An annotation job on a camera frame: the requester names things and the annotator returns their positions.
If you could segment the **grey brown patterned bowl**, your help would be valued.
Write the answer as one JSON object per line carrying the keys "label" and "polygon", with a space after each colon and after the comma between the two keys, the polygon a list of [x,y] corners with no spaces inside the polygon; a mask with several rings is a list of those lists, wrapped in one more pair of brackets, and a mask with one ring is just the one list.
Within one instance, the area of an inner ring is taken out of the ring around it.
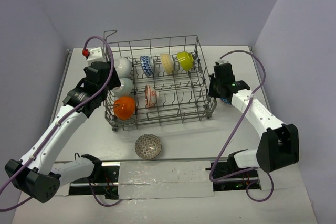
{"label": "grey brown patterned bowl", "polygon": [[143,134],[136,140],[134,149],[139,158],[151,160],[159,156],[162,142],[154,134]]}

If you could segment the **teal patterned bowl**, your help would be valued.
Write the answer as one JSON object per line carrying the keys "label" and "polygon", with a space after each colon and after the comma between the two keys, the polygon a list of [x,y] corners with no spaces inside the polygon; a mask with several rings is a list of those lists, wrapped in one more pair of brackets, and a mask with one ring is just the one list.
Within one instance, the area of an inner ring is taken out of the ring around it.
{"label": "teal patterned bowl", "polygon": [[121,85],[119,87],[113,88],[113,93],[116,97],[127,97],[130,95],[133,82],[129,78],[120,78]]}

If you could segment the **orange geometric patterned bowl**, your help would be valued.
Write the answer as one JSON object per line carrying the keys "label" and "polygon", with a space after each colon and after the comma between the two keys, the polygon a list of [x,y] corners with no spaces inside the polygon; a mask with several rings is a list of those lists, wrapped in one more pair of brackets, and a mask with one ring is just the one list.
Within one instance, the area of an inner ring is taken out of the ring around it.
{"label": "orange geometric patterned bowl", "polygon": [[135,112],[135,99],[132,97],[120,97],[118,98],[113,105],[113,111],[115,116],[122,120],[128,120],[131,118]]}

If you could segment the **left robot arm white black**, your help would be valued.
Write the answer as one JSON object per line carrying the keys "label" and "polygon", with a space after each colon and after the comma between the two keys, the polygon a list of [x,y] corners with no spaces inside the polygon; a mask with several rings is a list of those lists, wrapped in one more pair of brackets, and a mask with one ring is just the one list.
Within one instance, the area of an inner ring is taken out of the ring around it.
{"label": "left robot arm white black", "polygon": [[109,90],[120,86],[110,62],[95,61],[84,68],[85,77],[67,93],[59,112],[37,143],[19,160],[10,159],[5,171],[15,188],[45,203],[57,190],[75,180],[91,182],[102,176],[102,161],[90,154],[55,165],[56,158],[74,132],[107,98]]}

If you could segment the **white bowl yellow flower pattern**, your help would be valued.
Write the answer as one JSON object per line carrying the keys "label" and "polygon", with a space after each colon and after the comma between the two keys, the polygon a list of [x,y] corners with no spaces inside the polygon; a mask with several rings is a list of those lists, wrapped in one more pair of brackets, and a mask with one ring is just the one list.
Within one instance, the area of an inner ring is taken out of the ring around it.
{"label": "white bowl yellow flower pattern", "polygon": [[174,60],[170,54],[160,54],[161,64],[167,74],[174,71]]}

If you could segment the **plain white bowl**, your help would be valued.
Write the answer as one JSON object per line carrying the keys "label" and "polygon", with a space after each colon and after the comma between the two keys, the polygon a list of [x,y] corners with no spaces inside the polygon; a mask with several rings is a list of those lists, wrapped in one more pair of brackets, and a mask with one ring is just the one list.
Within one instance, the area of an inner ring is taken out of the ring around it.
{"label": "plain white bowl", "polygon": [[120,58],[114,60],[114,70],[119,78],[127,78],[132,69],[132,63],[127,58]]}

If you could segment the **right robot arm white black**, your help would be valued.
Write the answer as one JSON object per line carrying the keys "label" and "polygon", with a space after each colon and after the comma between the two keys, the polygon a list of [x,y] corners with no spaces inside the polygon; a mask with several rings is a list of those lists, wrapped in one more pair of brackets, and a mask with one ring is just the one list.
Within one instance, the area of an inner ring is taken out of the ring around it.
{"label": "right robot arm white black", "polygon": [[246,168],[273,172],[299,162],[299,132],[295,125],[276,118],[245,81],[235,80],[230,63],[217,63],[210,75],[210,97],[226,99],[238,109],[260,137],[258,148],[230,154],[229,174],[240,177]]}

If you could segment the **grey wire dish rack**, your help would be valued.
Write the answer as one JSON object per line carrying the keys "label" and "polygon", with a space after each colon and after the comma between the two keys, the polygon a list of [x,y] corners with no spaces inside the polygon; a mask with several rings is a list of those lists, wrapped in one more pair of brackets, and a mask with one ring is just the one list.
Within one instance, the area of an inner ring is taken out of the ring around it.
{"label": "grey wire dish rack", "polygon": [[113,131],[145,125],[210,119],[217,101],[208,95],[209,74],[197,35],[112,41],[104,39],[116,60],[127,59],[135,111],[127,120],[114,113],[117,96],[110,91],[104,102],[105,119]]}

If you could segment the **blue zigzag patterned bowl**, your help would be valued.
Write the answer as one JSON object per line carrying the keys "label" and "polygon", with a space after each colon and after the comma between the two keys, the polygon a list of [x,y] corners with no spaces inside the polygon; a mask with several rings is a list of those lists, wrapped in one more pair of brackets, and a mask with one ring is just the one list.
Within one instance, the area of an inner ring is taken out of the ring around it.
{"label": "blue zigzag patterned bowl", "polygon": [[144,74],[147,77],[151,77],[155,72],[154,60],[150,56],[140,56],[140,64]]}

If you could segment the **blue triangle patterned bowl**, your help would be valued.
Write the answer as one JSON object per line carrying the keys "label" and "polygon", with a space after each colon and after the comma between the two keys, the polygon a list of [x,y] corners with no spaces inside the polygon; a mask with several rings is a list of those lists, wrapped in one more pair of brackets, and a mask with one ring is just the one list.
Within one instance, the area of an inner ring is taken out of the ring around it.
{"label": "blue triangle patterned bowl", "polygon": [[225,105],[231,106],[232,104],[226,99],[226,98],[221,98],[220,99]]}

